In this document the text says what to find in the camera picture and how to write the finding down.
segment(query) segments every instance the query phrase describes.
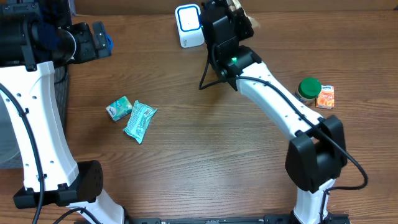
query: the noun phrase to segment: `green lid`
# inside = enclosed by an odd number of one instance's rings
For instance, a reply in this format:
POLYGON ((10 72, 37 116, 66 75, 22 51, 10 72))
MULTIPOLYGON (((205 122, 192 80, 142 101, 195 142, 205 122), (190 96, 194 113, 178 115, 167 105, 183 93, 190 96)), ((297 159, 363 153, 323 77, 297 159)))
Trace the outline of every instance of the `green lid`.
POLYGON ((300 95, 307 99, 316 98, 321 92, 322 86, 316 78, 305 78, 298 86, 300 95))

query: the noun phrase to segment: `wooden table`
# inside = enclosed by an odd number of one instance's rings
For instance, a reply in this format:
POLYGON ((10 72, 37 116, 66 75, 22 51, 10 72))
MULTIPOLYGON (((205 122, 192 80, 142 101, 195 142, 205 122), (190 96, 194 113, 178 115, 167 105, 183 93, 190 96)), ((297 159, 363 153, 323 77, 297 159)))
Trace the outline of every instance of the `wooden table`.
MULTIPOLYGON (((317 77, 336 89, 348 151, 369 174, 361 191, 333 192, 333 213, 352 223, 397 223, 398 12, 275 12, 250 46, 290 91, 317 77)), ((284 169, 288 142, 247 98, 225 84, 198 91, 205 46, 181 49, 173 15, 80 16, 103 21, 113 56, 72 65, 67 140, 78 161, 97 159, 104 187, 134 217, 253 217, 289 213, 296 186, 284 169), (158 108, 142 145, 122 132, 105 107, 121 96, 158 108)), ((209 73, 209 81, 215 79, 209 73)), ((30 223, 12 196, 21 170, 0 171, 0 223, 30 223)), ((336 185, 358 185, 349 163, 336 185)), ((66 208, 48 206, 40 223, 66 208)), ((71 215, 64 223, 80 219, 71 215)))

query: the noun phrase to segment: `blue rim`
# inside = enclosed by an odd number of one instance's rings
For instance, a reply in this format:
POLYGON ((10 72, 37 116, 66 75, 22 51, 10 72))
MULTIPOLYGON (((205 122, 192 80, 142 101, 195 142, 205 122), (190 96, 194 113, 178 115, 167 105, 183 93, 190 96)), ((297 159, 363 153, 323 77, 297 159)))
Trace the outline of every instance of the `blue rim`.
POLYGON ((180 28, 181 28, 181 30, 182 30, 183 32, 189 32, 189 31, 194 31, 194 30, 200 29, 201 24, 200 24, 200 18, 199 18, 199 11, 198 11, 198 8, 197 8, 197 7, 195 7, 195 6, 182 7, 182 8, 180 8, 180 9, 178 9, 177 14, 178 14, 178 21, 179 21, 179 23, 180 23, 180 28), (191 8, 191 7, 192 7, 192 8, 195 8, 195 9, 197 10, 197 16, 198 16, 198 21, 199 21, 199 27, 196 28, 196 29, 184 30, 184 29, 182 28, 182 25, 181 25, 180 10, 181 10, 181 9, 189 9, 189 8, 191 8))

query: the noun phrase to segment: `orange and white package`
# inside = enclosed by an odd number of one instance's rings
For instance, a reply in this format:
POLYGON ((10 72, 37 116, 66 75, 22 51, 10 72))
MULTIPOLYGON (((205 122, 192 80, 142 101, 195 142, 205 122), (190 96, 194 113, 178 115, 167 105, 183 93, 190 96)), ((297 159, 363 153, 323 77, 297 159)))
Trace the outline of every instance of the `orange and white package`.
POLYGON ((332 109, 335 106, 335 87, 322 86, 322 90, 317 98, 317 107, 332 109))

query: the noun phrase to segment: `teal and white package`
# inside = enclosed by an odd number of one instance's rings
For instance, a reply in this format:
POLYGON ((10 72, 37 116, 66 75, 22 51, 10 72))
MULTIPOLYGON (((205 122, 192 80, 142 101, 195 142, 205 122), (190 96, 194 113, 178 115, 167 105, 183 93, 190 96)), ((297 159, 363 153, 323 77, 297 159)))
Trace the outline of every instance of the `teal and white package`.
POLYGON ((127 127, 123 131, 135 138, 139 144, 144 139, 150 120, 155 115, 157 109, 153 109, 148 105, 139 103, 138 100, 134 103, 131 117, 127 123, 127 127))
POLYGON ((114 103, 106 108, 106 111, 111 115, 114 121, 118 121, 125 115, 131 113, 132 105, 126 96, 116 100, 114 103))

